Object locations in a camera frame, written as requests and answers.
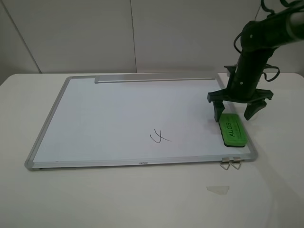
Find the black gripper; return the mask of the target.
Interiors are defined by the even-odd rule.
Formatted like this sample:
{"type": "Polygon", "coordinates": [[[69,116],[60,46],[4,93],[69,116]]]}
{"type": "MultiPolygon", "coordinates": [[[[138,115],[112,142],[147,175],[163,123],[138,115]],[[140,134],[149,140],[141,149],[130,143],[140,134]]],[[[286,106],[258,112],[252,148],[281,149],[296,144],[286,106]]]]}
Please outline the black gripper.
{"type": "Polygon", "coordinates": [[[225,110],[223,101],[248,103],[244,118],[250,120],[257,112],[266,107],[264,99],[271,100],[270,90],[257,89],[257,84],[266,67],[273,49],[262,49],[253,52],[242,51],[234,71],[230,73],[227,87],[210,92],[208,102],[213,102],[214,119],[218,123],[225,110]]]}

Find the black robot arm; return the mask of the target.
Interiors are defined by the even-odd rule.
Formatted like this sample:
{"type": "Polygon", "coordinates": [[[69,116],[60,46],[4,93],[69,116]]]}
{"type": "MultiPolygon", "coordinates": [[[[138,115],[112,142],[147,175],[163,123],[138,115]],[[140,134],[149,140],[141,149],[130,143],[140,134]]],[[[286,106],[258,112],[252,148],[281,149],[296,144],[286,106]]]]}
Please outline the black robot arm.
{"type": "Polygon", "coordinates": [[[244,117],[249,120],[266,107],[266,99],[272,99],[270,90],[257,88],[261,76],[266,76],[265,69],[279,69],[267,63],[269,58],[280,46],[304,39],[304,2],[283,0],[281,4],[285,9],[275,13],[261,1],[261,8],[268,13],[267,18],[248,22],[236,37],[242,49],[237,63],[226,66],[227,87],[207,96],[208,102],[213,103],[216,122],[225,109],[224,101],[247,104],[244,117]]]}

